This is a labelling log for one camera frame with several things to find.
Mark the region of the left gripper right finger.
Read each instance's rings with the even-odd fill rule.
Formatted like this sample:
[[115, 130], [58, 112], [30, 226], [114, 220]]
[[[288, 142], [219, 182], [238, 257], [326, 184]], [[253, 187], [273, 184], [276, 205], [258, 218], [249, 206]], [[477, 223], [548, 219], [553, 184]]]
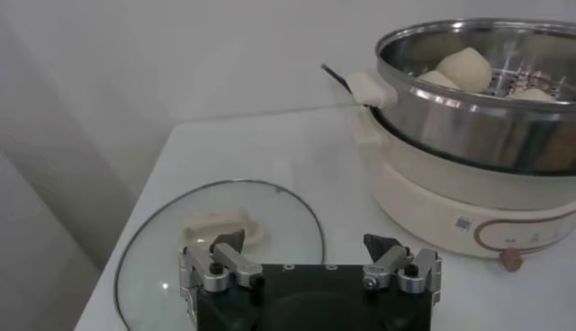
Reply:
[[367, 291], [380, 291], [396, 285], [408, 294], [429, 293], [436, 305], [441, 297], [442, 259], [438, 252], [422, 248], [415, 255], [392, 237], [365, 234], [364, 245], [373, 262], [363, 267]]

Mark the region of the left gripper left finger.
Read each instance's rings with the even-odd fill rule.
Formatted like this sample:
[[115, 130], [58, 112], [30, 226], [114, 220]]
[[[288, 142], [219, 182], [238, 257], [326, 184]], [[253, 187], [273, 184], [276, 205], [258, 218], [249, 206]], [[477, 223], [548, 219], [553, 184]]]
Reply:
[[201, 292], [221, 293], [233, 284], [250, 291], [265, 285], [264, 268], [248, 261], [242, 249], [245, 231], [218, 235], [207, 249], [195, 243], [179, 250], [180, 295], [187, 303], [192, 325], [199, 328], [199, 295]]

